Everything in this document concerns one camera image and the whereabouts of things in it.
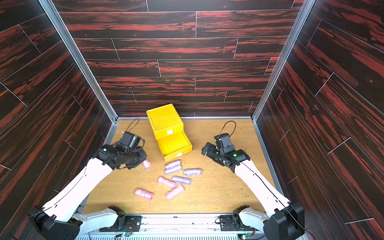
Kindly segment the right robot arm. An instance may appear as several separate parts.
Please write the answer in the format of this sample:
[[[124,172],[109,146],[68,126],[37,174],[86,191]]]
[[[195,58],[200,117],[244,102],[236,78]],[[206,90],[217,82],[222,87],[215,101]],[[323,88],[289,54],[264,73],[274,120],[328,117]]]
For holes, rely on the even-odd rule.
[[[305,234],[305,210],[300,203],[291,203],[260,173],[243,150],[233,146],[224,149],[206,143],[202,155],[223,167],[228,167],[250,188],[262,204],[265,213],[241,206],[234,211],[234,221],[240,226],[262,232],[268,240],[295,240]]]

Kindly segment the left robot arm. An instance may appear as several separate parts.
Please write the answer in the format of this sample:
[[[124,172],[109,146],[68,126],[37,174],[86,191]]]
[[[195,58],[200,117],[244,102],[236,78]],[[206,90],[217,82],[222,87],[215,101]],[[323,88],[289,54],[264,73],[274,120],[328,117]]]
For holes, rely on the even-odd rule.
[[[102,146],[59,194],[43,207],[33,207],[29,210],[30,222],[46,240],[74,240],[82,234],[103,228],[124,230],[127,225],[126,213],[116,206],[86,215],[77,214],[75,211],[112,171],[130,170],[146,158],[142,147],[132,149],[119,142]]]

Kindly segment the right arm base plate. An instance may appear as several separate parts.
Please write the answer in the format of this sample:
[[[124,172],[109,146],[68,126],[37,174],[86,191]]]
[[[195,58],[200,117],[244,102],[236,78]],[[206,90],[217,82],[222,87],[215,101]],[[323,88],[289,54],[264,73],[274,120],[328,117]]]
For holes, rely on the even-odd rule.
[[[220,215],[215,223],[220,226],[222,232],[240,231],[238,226],[235,224],[233,215]]]

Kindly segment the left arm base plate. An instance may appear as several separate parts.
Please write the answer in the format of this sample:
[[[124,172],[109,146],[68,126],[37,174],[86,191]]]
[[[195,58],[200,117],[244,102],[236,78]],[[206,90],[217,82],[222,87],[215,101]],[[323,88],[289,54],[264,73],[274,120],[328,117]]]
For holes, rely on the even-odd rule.
[[[141,228],[142,216],[139,215],[126,215],[123,226],[118,227],[117,232],[135,233],[139,232]]]

